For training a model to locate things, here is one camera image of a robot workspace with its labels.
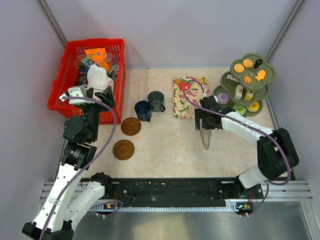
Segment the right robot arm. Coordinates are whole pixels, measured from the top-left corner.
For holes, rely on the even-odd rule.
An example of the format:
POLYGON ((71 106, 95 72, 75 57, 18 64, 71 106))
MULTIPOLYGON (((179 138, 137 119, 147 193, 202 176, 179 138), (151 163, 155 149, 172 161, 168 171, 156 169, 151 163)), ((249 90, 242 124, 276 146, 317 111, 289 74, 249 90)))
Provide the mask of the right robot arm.
POLYGON ((257 150, 257 165, 236 177, 233 192, 245 198, 252 187, 273 181, 299 164, 289 132, 263 127, 241 115, 234 107, 222 108, 214 95, 200 100, 194 110, 196 130, 226 130, 251 143, 257 150))

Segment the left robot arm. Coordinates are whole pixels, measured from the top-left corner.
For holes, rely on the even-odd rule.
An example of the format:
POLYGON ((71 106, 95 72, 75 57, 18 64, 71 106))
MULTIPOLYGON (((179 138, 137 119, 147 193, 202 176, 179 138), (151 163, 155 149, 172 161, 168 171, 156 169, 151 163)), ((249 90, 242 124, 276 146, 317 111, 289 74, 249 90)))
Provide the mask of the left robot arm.
POLYGON ((59 98, 77 106, 82 113, 68 117, 64 122, 63 138, 67 144, 55 182, 38 215, 23 226, 22 233, 32 240, 71 240, 94 203, 100 198, 109 198, 114 191, 109 183, 111 178, 96 173, 84 191, 72 199, 83 176, 100 155, 91 144, 98 139, 100 113, 114 113, 112 87, 96 92, 92 87, 74 86, 59 98))

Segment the stainless steel food tongs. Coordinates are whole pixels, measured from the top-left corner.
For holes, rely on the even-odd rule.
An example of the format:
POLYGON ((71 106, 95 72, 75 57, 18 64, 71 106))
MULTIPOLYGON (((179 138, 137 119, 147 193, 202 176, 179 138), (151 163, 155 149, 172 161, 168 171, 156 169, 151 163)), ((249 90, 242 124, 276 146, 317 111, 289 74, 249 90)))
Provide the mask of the stainless steel food tongs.
POLYGON ((199 130, 204 149, 207 151, 210 148, 212 130, 204 128, 202 119, 199 120, 199 130))

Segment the dark blue mug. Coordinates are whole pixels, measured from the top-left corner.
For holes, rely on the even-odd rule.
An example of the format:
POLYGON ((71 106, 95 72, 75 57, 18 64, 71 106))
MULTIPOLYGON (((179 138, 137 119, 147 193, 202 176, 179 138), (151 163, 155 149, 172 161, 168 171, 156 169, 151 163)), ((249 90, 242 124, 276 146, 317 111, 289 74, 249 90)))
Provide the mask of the dark blue mug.
POLYGON ((152 105, 146 101, 138 101, 134 106, 134 111, 137 115, 137 118, 142 122, 150 122, 152 118, 152 105))

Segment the brown wooden coaster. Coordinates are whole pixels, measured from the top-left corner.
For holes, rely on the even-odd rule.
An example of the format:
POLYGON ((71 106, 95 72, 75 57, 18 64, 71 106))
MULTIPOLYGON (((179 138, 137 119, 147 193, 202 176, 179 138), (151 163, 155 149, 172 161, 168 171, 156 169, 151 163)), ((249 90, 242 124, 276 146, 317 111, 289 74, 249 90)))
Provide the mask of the brown wooden coaster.
POLYGON ((141 122, 135 117, 126 118, 121 124, 121 131, 127 136, 137 135, 141 130, 141 122))
POLYGON ((135 152, 133 143, 129 140, 118 141, 112 149, 114 157, 118 160, 125 161, 130 159, 135 152))

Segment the dark green mug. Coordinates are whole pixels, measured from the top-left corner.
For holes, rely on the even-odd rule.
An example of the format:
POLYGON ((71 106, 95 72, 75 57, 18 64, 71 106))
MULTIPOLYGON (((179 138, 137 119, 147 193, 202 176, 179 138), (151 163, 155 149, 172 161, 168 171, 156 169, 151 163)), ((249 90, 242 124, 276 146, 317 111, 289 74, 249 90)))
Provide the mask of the dark green mug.
POLYGON ((151 104, 151 109, 153 112, 165 112, 166 107, 164 105, 165 96, 160 91, 152 91, 147 96, 148 102, 151 104))

